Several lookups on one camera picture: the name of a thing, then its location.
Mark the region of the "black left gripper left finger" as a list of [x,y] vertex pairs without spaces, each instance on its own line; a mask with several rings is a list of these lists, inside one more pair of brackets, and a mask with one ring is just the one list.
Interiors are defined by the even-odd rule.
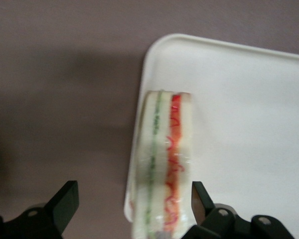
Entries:
[[0,216],[0,239],[61,239],[78,207],[78,182],[67,181],[47,203],[33,205],[10,221]]

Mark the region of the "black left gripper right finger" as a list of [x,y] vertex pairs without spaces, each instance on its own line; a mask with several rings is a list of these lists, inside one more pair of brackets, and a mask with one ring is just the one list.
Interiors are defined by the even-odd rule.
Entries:
[[278,219],[255,215],[250,221],[230,206],[214,204],[202,182],[192,182],[191,208],[196,220],[184,239],[293,239]]

